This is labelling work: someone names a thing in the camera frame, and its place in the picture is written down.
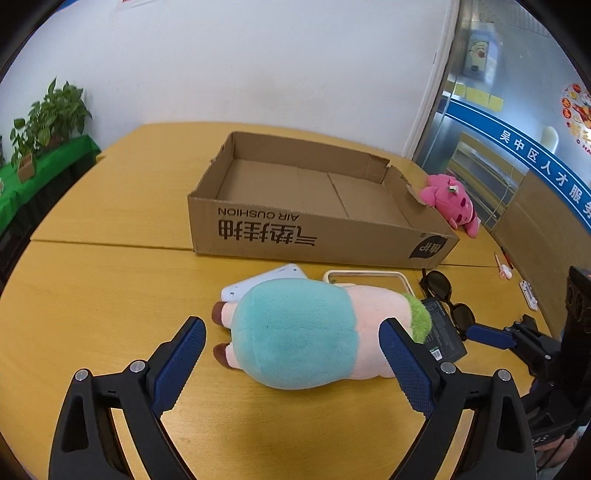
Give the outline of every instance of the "sticky note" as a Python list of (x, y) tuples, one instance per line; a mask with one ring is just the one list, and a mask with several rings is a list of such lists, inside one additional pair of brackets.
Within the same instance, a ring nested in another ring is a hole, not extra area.
[(491, 95), (490, 100), (488, 100), (488, 108), (493, 110), (494, 112), (500, 112), (503, 110), (503, 99), (499, 97), (495, 97)]
[(456, 83), (456, 87), (453, 89), (453, 94), (457, 95), (458, 97), (466, 96), (466, 85)]
[(482, 90), (477, 90), (472, 87), (466, 87), (466, 100), (488, 107), (488, 99), (490, 95)]

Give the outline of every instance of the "yellow table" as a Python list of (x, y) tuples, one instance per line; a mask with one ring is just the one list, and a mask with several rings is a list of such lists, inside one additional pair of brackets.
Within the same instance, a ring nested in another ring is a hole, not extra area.
[[(388, 158), (415, 187), (426, 173), (406, 158), (325, 135), (228, 123), (144, 125), (107, 148), (101, 161), (54, 207), (33, 240), (192, 249), (187, 194), (232, 131), (302, 138)], [(458, 230), (447, 265), (494, 267), (500, 248), (484, 228), (478, 238)]]
[[(117, 168), (126, 171), (123, 162)], [(221, 289), (279, 264), (173, 249), (32, 242), (0, 301), (0, 431), (17, 458), (46, 479), (57, 417), (75, 371), (118, 372), (171, 339), (188, 316), (199, 315), (207, 324), (206, 350), (163, 423), (200, 480), (388, 478), (423, 422), (396, 380), (278, 391), (213, 359), (212, 346), (229, 338), (209, 320)], [(310, 278), (335, 267), (301, 266)], [(517, 273), (503, 281), (496, 268), (440, 270), (452, 282), (453, 300), (467, 303), (480, 323), (502, 327), (532, 313)], [(405, 273), (418, 294), (420, 272)], [(547, 331), (541, 315), (533, 316)], [(521, 394), (528, 390), (531, 378), (512, 353), (469, 341), (466, 346), (468, 356), (457, 363), (462, 370), (491, 374), (506, 368)], [(449, 478), (469, 417), (441, 478)], [(120, 426), (121, 415), (116, 420)], [(129, 433), (121, 436), (136, 478), (147, 478)]]

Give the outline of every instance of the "green tablecloth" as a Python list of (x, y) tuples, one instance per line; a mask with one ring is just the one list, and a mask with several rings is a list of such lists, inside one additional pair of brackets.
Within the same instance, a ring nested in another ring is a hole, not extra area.
[(4, 190), (0, 195), (0, 233), (18, 212), (45, 185), (51, 182), (65, 169), (88, 154), (97, 155), (99, 147), (88, 135), (73, 138), (55, 150), (34, 160), (35, 176), (25, 183), (20, 183), (17, 172), (12, 165), (0, 168), (0, 179), (4, 182)]

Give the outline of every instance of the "plush toy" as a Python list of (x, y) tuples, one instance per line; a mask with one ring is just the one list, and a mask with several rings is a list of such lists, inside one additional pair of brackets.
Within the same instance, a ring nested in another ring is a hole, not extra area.
[(415, 297), (385, 288), (338, 286), (303, 278), (268, 280), (237, 303), (218, 302), (212, 320), (232, 331), (213, 349), (225, 367), (269, 387), (318, 387), (344, 378), (392, 378), (379, 325), (395, 317), (424, 342), (431, 317)]
[(464, 185), (456, 178), (445, 174), (429, 175), (427, 187), (419, 196), (427, 205), (435, 207), (454, 230), (463, 225), (466, 233), (476, 238), (480, 219)]

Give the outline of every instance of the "white wall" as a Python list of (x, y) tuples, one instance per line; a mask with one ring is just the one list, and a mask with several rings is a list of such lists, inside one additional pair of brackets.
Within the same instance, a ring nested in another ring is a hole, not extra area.
[(79, 0), (0, 83), (0, 134), (53, 79), (86, 89), (103, 148), (141, 124), (235, 121), (412, 156), (459, 0)]

